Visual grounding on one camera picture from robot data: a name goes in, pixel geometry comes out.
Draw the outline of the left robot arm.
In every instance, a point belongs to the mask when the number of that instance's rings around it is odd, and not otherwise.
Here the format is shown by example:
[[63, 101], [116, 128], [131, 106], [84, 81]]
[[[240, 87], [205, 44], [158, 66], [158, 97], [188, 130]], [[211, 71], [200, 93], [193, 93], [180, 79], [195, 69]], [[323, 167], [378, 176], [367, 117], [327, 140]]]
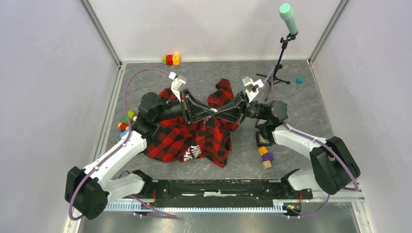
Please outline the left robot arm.
[[69, 170], [65, 200], [69, 203], [70, 219], [86, 217], [91, 220], [114, 201], [135, 194], [141, 198], [151, 195], [153, 185], [137, 173], [116, 180], [112, 177], [147, 148], [148, 141], [158, 132], [159, 122], [182, 117], [195, 123], [217, 113], [216, 109], [194, 98], [188, 89], [181, 93], [181, 99], [168, 103], [162, 102], [154, 92], [143, 95], [137, 121], [129, 125], [126, 137], [91, 164]]

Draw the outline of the mint green microphone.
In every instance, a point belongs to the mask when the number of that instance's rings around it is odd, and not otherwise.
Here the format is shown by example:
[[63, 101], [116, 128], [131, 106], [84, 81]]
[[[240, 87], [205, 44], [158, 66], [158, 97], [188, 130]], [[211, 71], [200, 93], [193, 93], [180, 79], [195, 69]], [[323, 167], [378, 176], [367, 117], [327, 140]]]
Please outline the mint green microphone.
[[285, 22], [286, 27], [289, 30], [289, 33], [291, 35], [296, 35], [296, 34], [298, 34], [298, 29], [297, 29], [297, 25], [296, 25], [293, 14], [294, 14], [293, 8], [291, 7], [290, 4], [283, 3], [283, 4], [280, 5], [279, 15], [280, 15], [281, 19]]

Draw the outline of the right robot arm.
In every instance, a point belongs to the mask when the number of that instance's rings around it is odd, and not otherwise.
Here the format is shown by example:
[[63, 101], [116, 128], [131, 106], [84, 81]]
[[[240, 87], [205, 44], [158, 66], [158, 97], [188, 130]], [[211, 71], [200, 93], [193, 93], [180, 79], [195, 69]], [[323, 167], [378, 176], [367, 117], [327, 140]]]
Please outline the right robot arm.
[[216, 110], [214, 117], [232, 123], [242, 123], [247, 117], [263, 120], [256, 128], [270, 145], [285, 146], [310, 160], [310, 169], [297, 169], [283, 177], [280, 190], [287, 198], [304, 189], [321, 189], [329, 195], [359, 189], [356, 179], [360, 169], [343, 140], [336, 136], [316, 137], [287, 124], [287, 104], [282, 101], [248, 102], [243, 93], [238, 93]]

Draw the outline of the green toy brick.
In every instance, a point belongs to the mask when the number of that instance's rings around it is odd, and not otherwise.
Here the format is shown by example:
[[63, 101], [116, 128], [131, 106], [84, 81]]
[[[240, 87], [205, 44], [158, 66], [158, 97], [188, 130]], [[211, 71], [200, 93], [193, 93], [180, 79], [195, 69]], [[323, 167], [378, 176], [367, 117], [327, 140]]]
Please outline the green toy brick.
[[[136, 121], [136, 119], [137, 119], [137, 114], [136, 114], [136, 112], [128, 111], [128, 117], [129, 117], [129, 119], [130, 119], [130, 122], [133, 124], [133, 123]], [[122, 118], [122, 121], [123, 121], [124, 123], [128, 123], [127, 117], [124, 116], [124, 117]]]

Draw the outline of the white blue toy brick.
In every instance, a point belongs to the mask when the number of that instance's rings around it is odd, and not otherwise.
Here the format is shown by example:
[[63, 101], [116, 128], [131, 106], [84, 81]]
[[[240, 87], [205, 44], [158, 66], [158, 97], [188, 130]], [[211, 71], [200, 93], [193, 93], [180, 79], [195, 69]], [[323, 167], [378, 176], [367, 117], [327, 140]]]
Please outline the white blue toy brick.
[[128, 134], [129, 130], [125, 130], [119, 134], [120, 138], [124, 138]]

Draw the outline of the black square frame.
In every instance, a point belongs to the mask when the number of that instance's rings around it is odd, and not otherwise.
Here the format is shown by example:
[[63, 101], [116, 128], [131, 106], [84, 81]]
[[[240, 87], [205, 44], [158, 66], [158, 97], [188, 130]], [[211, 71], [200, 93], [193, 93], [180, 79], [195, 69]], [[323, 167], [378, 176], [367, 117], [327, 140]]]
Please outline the black square frame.
[[259, 131], [255, 133], [255, 138], [256, 138], [256, 145], [258, 147], [266, 147], [266, 146], [270, 147], [273, 145], [273, 143], [270, 140], [263, 138], [263, 136], [261, 135]]

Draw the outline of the orange red toy brick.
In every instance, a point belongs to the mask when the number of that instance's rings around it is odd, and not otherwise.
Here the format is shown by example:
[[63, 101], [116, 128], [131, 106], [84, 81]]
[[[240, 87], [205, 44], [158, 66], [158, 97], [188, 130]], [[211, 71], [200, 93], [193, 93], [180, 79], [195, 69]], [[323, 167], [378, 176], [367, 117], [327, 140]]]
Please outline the orange red toy brick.
[[126, 130], [129, 130], [129, 125], [126, 122], [121, 122], [118, 124], [118, 128], [121, 132], [124, 132]]

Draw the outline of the gold brooch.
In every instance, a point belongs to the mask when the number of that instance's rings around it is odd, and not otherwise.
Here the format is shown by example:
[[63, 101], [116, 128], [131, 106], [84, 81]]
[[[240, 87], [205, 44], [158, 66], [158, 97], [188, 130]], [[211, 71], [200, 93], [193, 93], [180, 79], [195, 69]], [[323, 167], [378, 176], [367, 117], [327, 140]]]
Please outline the gold brooch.
[[260, 142], [261, 144], [269, 144], [269, 143], [270, 143], [269, 140], [263, 138], [261, 135], [259, 136], [259, 142]]

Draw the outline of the black tripod mic stand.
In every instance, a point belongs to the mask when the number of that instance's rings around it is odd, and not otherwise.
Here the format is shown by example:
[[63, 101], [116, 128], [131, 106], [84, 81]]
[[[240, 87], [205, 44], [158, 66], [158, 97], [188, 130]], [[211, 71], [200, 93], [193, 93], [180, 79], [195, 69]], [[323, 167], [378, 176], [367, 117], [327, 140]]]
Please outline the black tripod mic stand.
[[268, 82], [268, 84], [269, 84], [269, 88], [268, 88], [268, 92], [267, 92], [266, 97], [265, 97], [265, 101], [268, 100], [270, 91], [274, 91], [274, 85], [276, 85], [278, 83], [291, 84], [290, 81], [286, 81], [286, 80], [278, 78], [277, 73], [280, 69], [283, 68], [283, 65], [281, 64], [281, 61], [282, 61], [282, 58], [283, 58], [284, 51], [288, 47], [288, 43], [290, 41], [294, 41], [296, 39], [296, 36], [297, 36], [297, 33], [296, 34], [289, 33], [286, 36], [286, 38], [282, 37], [280, 39], [281, 52], [280, 52], [278, 61], [275, 65], [274, 69], [268, 75], [263, 75], [263, 74], [256, 73], [257, 76], [265, 77], [265, 81]]

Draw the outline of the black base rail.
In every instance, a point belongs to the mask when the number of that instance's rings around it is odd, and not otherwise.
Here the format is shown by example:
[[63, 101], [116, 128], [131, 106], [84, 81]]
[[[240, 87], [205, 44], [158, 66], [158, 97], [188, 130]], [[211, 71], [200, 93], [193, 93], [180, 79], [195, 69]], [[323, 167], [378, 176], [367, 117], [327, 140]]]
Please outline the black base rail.
[[154, 180], [137, 197], [153, 199], [156, 207], [272, 207], [274, 200], [311, 200], [311, 189], [295, 191], [280, 180]]

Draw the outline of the yellow toy brick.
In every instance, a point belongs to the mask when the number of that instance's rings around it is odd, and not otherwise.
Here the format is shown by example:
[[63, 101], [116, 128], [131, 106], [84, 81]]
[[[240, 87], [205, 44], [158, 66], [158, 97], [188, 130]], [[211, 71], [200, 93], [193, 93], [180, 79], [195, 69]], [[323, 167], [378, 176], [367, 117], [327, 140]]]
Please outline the yellow toy brick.
[[263, 146], [263, 147], [258, 148], [258, 152], [259, 152], [260, 156], [263, 156], [263, 155], [268, 153], [268, 150], [265, 146]]

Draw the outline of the wooden cube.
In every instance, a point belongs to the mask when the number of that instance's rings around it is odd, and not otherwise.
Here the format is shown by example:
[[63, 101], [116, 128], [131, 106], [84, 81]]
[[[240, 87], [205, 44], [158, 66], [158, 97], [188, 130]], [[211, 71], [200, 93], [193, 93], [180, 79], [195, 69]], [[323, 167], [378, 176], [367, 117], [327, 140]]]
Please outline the wooden cube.
[[264, 169], [269, 169], [272, 167], [272, 162], [270, 160], [263, 161], [262, 166]]

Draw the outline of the teal small cube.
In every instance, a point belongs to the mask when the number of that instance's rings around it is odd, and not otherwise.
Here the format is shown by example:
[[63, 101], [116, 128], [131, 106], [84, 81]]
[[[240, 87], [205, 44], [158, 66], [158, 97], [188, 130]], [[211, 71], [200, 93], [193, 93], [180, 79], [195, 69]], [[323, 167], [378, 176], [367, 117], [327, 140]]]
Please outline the teal small cube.
[[299, 77], [296, 79], [297, 84], [302, 84], [303, 83], [303, 78]]

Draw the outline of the purple toy brick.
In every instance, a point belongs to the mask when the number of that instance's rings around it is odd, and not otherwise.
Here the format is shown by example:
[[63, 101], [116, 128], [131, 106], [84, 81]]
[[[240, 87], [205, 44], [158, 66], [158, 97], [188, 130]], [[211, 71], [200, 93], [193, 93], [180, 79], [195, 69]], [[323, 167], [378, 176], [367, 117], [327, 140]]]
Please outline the purple toy brick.
[[271, 152], [265, 153], [262, 156], [263, 161], [273, 161], [274, 160], [274, 155]]

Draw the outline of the red cylinder block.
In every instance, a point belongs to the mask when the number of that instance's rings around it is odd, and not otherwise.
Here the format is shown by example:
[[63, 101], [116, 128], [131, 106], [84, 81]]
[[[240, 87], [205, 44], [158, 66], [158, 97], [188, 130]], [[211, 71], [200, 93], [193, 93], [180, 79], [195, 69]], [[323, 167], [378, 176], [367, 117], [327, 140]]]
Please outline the red cylinder block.
[[166, 57], [167, 57], [166, 65], [168, 65], [168, 66], [173, 65], [173, 55], [169, 54], [169, 55], [166, 55]]

